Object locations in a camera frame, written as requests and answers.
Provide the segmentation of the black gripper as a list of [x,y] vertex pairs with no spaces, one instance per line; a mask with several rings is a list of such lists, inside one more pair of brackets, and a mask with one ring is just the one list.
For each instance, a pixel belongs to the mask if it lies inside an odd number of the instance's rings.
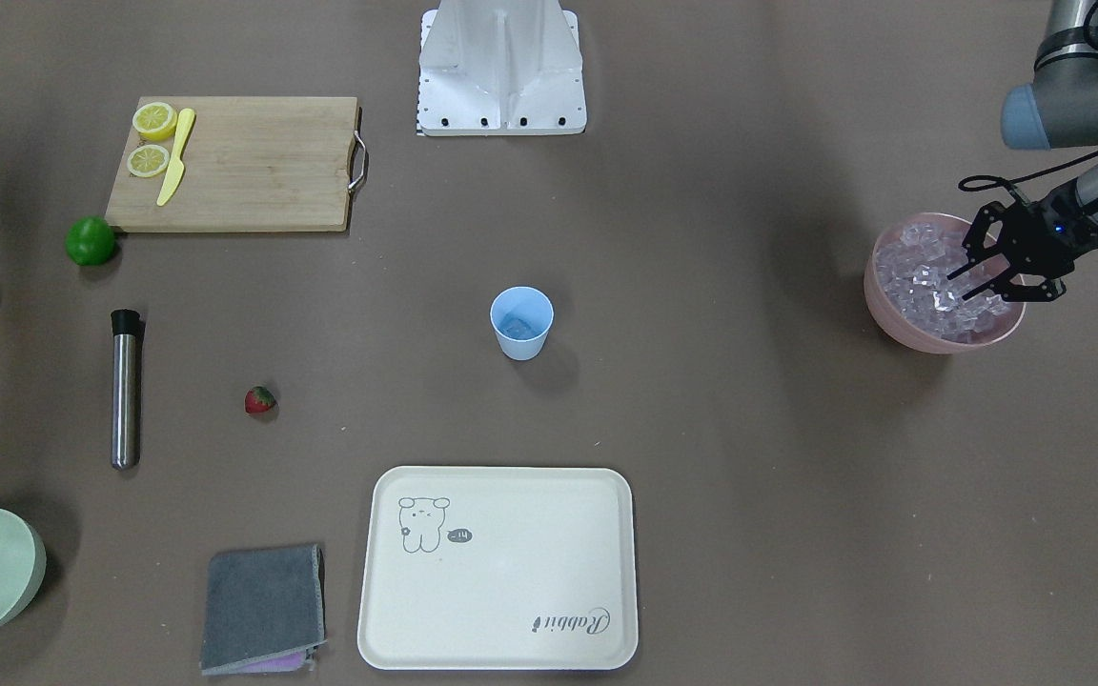
[[946,274],[960,277],[960,300],[991,299],[1007,303],[1045,303],[1065,294],[1062,278],[1073,271],[1069,225],[1079,222],[1076,195],[1029,200],[1012,205],[989,203],[973,217],[962,241],[965,262]]

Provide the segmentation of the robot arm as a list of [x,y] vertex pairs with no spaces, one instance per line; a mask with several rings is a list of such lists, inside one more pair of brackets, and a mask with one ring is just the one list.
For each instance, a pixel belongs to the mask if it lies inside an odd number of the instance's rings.
[[979,209],[965,234],[965,265],[957,275],[993,265],[995,274],[974,293],[1006,301],[1050,301],[1085,254],[1098,251],[1098,1],[1055,1],[1037,49],[1031,81],[1013,88],[1001,111],[1001,135],[1016,151],[1088,148],[1093,168],[1028,199],[1020,179],[971,175],[960,190],[1002,188],[1011,204]]

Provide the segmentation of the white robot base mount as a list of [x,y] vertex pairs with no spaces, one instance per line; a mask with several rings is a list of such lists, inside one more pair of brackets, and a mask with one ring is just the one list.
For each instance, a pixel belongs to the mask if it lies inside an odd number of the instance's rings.
[[419,30],[418,134],[587,130],[580,22],[558,1],[441,1]]

